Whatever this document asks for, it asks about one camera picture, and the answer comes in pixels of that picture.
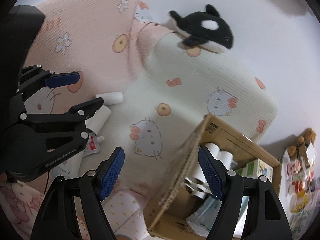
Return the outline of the white red squeeze pouch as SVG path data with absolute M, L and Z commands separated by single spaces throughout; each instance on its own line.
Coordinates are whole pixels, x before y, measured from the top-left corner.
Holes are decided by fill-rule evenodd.
M 105 140 L 105 138 L 101 135 L 98 136 L 93 131 L 89 133 L 89 139 L 84 149 L 83 157 L 96 154 L 100 152 L 100 144 Z

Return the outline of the white paper tube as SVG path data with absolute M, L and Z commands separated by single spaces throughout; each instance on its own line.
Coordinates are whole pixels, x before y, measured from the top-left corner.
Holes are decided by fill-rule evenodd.
M 233 155 L 227 151 L 220 151 L 215 159 L 207 148 L 201 147 L 198 152 L 198 158 L 212 195 L 223 195 L 223 188 L 226 182 L 225 173 L 231 167 Z
M 220 148 L 216 144 L 209 142 L 209 143 L 206 143 L 204 145 L 204 147 L 206 147 L 208 149 L 210 154 L 215 159 L 217 158 L 217 155 L 220 152 Z M 197 184 L 204 184 L 205 183 L 205 176 L 204 176 L 202 168 L 200 167 L 200 164 L 199 164 L 198 152 L 196 153 L 195 161 L 194 161 L 194 164 L 192 165 L 191 171 L 189 172 L 188 178 L 192 182 L 197 183 Z
M 95 97 L 102 98 L 105 106 L 117 105 L 124 101 L 124 96 L 122 92 L 97 94 Z

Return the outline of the blue wet wipe packet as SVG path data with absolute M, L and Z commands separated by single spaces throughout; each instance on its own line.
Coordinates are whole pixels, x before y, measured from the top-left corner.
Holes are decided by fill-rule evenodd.
M 111 112 L 107 106 L 102 105 L 91 118 L 85 121 L 87 129 L 99 134 Z

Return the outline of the green white mosquito liquid box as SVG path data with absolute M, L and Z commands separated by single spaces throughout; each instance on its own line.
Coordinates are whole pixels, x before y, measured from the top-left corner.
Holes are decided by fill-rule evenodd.
M 247 178 L 257 179 L 259 176 L 266 176 L 270 182 L 273 179 L 273 167 L 260 159 L 250 161 L 244 167 L 237 169 L 236 172 Z

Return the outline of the cardboard box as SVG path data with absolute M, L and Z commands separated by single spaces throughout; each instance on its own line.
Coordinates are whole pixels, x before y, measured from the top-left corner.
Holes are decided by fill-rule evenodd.
M 207 146 L 225 167 L 235 170 L 259 159 L 272 167 L 270 179 L 280 192 L 280 162 L 220 118 L 207 114 L 191 136 L 180 146 L 180 160 L 168 172 L 161 194 L 153 197 L 143 211 L 148 233 L 161 239 L 205 239 L 209 230 L 189 222 L 198 207 L 212 193 L 197 160 L 200 146 Z

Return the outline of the cream Hello Kitty pillow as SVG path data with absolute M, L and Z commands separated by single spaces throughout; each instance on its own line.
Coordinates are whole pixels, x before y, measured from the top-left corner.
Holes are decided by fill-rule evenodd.
M 184 49 L 176 33 L 161 38 L 144 61 L 151 87 L 188 119 L 212 114 L 259 142 L 278 114 L 265 85 L 227 54 Z

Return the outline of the brown teddy bear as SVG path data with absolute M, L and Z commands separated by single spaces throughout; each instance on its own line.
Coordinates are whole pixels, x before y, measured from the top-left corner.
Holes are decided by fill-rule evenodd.
M 287 153 L 288 155 L 292 158 L 294 157 L 297 152 L 298 148 L 301 145 L 309 145 L 312 143 L 313 145 L 315 144 L 316 141 L 316 132 L 312 128 L 307 128 L 296 140 L 296 142 L 287 148 Z

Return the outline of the pink Hello Kitty bedsheet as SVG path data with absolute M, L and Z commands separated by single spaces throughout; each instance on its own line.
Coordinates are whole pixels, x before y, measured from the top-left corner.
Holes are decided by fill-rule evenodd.
M 124 101 L 107 106 L 112 112 L 102 127 L 103 151 L 82 163 L 92 167 L 122 146 L 126 152 L 120 187 L 112 200 L 125 205 L 118 213 L 104 209 L 116 236 L 148 236 L 142 208 L 182 154 L 178 151 L 196 126 L 165 96 L 151 87 L 144 61 L 157 42 L 172 33 L 148 19 L 141 0 L 48 0 L 35 6 L 44 22 L 27 53 L 23 67 L 40 64 L 56 74 L 78 72 L 74 85 L 47 88 L 25 102 L 29 113 L 63 114 L 71 107 L 96 99 L 97 94 L 122 92 Z

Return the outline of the orca plush toy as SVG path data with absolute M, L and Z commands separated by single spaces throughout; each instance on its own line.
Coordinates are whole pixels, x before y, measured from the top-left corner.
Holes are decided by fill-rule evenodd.
M 211 4 L 205 6 L 205 11 L 193 12 L 185 17 L 174 10 L 169 11 L 169 15 L 177 32 L 183 36 L 184 47 L 202 47 L 218 54 L 233 48 L 232 30 Z

